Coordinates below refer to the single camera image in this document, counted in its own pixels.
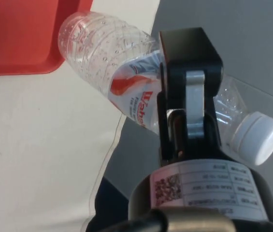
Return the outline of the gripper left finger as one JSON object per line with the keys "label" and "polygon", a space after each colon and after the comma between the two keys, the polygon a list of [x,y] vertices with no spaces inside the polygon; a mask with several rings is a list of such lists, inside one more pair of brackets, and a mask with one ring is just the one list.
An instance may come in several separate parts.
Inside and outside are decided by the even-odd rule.
{"label": "gripper left finger", "polygon": [[183,109],[167,109],[164,92],[157,95],[160,165],[187,159],[186,119]]}

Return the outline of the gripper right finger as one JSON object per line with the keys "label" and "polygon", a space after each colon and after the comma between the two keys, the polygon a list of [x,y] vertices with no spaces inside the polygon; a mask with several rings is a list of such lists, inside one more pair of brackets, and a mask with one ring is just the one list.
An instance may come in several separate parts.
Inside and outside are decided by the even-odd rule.
{"label": "gripper right finger", "polygon": [[187,159],[216,158],[221,152],[214,97],[222,82],[223,62],[202,28],[159,33],[161,91],[167,109],[183,109]]}

